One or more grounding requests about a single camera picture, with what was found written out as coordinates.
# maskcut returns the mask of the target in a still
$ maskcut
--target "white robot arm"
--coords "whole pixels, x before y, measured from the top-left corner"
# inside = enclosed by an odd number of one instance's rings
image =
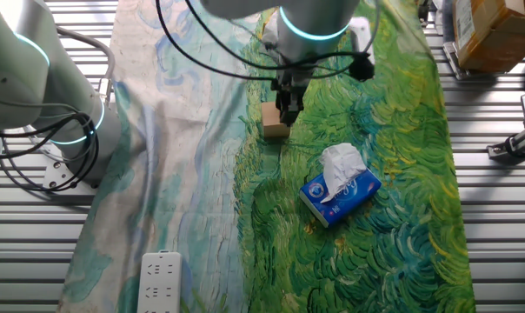
[[[201,3],[208,12],[225,19],[279,7],[262,37],[272,47],[266,52],[274,54],[279,64],[297,63],[333,52],[345,31],[350,30],[354,50],[369,53],[369,61],[374,65],[369,21],[364,17],[353,18],[359,0],[202,0]],[[317,62],[313,62],[277,71],[278,84],[274,88],[281,123],[290,126],[303,110],[303,95],[316,66]]]
[[[65,52],[43,0],[0,0],[0,130],[27,125],[38,130],[69,114],[85,113],[100,143],[85,180],[99,182],[121,129],[116,112],[105,104]],[[75,158],[83,153],[83,126],[70,122],[51,142],[66,159]],[[81,163],[68,167],[75,172]]]

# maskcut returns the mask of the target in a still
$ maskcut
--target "white power strip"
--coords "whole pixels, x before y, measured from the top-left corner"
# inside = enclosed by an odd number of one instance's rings
[[[182,266],[177,252],[143,255],[137,313],[180,312]]]

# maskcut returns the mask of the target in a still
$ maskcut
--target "metal grate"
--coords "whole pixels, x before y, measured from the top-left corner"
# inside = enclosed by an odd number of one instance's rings
[[[110,43],[117,1],[50,1],[56,22]],[[523,130],[520,96],[525,63],[496,80],[458,82],[442,51],[434,13],[424,29],[441,75],[449,117],[471,272],[479,312],[525,312],[525,162],[504,167],[488,159],[486,146]],[[93,83],[106,57],[63,38],[79,69]],[[30,147],[12,140],[13,150]],[[37,181],[45,161],[17,159]],[[18,189],[0,171],[0,312],[54,312],[63,280],[92,199],[39,199]]]

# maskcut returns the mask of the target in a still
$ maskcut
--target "glowing cyan ring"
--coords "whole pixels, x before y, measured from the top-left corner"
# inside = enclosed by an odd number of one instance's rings
[[[309,40],[315,40],[315,41],[329,40],[329,39],[338,37],[341,34],[343,34],[349,26],[349,24],[347,24],[346,27],[344,27],[342,30],[336,32],[335,34],[331,34],[331,35],[311,35],[309,33],[304,32],[303,30],[298,29],[294,24],[292,24],[289,21],[289,19],[286,17],[286,13],[283,11],[282,7],[280,7],[280,15],[282,16],[283,22],[286,23],[286,25],[291,29],[291,31],[293,31],[300,37],[307,38]]]
[[[103,111],[102,113],[100,113],[100,118],[98,119],[98,124],[95,126],[95,130],[98,130],[98,128],[100,127],[100,124],[103,123],[103,119],[104,119],[104,104],[100,104],[102,107],[103,107]],[[54,140],[50,140],[52,143],[55,143],[55,144],[74,144],[74,143],[80,143],[82,142],[83,140],[87,139],[86,136],[83,136],[77,140],[74,140],[74,141],[71,141],[71,142],[57,142],[57,141],[54,141]]]
[[[21,40],[24,43],[28,43],[31,47],[37,49],[37,51],[43,55],[44,59],[46,59],[46,63],[48,64],[48,67],[50,67],[50,59],[46,55],[46,52],[44,52],[44,50],[41,47],[39,47],[38,44],[36,44],[35,42],[33,42],[32,40],[30,40],[29,38],[23,35],[17,34],[15,31],[13,32],[13,34],[17,37],[17,39]]]

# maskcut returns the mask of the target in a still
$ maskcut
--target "blue tissue box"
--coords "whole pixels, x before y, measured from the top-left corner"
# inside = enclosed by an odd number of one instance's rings
[[[370,170],[364,171],[340,191],[334,199],[321,203],[329,194],[324,176],[319,175],[299,190],[299,197],[321,221],[324,227],[337,223],[357,206],[371,198],[381,188],[379,181]]]

